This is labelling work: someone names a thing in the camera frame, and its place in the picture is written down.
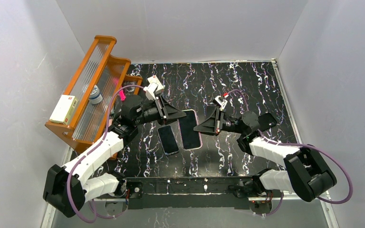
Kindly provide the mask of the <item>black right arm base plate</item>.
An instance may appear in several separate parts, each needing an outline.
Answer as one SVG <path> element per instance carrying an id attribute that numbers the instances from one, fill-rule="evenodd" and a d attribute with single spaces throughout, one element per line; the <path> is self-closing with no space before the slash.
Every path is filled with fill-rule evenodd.
<path id="1" fill-rule="evenodd" d="M 283 203 L 282 191 L 267 190 L 255 180 L 240 181 L 236 185 L 230 185 L 228 189 L 236 198 L 249 198 L 250 210 L 261 217 L 273 215 Z"/>

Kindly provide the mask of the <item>blue smartphone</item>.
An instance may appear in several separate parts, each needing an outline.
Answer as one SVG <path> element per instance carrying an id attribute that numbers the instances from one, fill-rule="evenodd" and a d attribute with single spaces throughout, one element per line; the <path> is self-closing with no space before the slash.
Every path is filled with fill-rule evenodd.
<path id="1" fill-rule="evenodd" d="M 175 136 L 173 134 L 171 126 L 163 126 L 158 129 L 158 135 L 163 148 L 163 152 L 166 156 L 171 156 L 179 152 Z"/>

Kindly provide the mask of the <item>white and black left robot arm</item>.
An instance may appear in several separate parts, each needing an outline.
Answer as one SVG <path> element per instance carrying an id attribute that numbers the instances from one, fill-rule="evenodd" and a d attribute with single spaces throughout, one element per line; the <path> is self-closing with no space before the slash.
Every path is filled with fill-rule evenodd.
<path id="1" fill-rule="evenodd" d="M 186 113 L 169 104 L 162 95 L 143 103 L 139 95 L 129 95 L 114 116 L 104 134 L 79 156 L 47 172 L 43 200 L 70 218 L 78 215 L 86 202 L 119 188 L 122 175 L 105 173 L 92 178 L 95 171 L 113 155 L 125 148 L 138 134 L 138 126 L 157 121 L 160 125 L 173 123 Z"/>

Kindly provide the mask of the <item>black phone case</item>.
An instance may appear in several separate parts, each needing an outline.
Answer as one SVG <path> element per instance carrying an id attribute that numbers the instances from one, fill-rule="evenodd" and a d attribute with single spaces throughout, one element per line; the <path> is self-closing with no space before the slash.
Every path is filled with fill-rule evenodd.
<path id="1" fill-rule="evenodd" d="M 259 129 L 263 132 L 277 125 L 277 120 L 271 113 L 265 113 L 258 117 Z"/>

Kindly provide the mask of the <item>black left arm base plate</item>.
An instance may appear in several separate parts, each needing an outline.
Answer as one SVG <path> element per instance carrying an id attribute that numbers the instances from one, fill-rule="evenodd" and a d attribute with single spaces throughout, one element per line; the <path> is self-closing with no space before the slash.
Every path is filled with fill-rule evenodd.
<path id="1" fill-rule="evenodd" d="M 142 197 L 142 183 L 121 180 L 115 192 L 109 193 L 109 200 L 106 200 L 105 209 L 110 216 L 120 216 L 129 208 L 130 199 Z"/>

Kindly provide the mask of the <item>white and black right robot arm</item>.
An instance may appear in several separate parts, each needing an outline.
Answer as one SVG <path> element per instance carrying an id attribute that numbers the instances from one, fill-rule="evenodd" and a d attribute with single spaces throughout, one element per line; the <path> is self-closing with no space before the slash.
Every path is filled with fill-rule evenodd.
<path id="1" fill-rule="evenodd" d="M 275 125 L 276 120 L 269 113 L 257 115 L 246 111 L 234 118 L 215 108 L 207 119 L 194 127 L 194 131 L 212 136 L 222 131 L 238 133 L 236 141 L 243 152 L 284 167 L 283 171 L 265 169 L 253 176 L 253 189 L 259 193 L 268 190 L 294 192 L 302 200 L 311 202 L 334 187 L 336 176 L 317 149 L 310 145 L 272 142 L 261 134 Z"/>

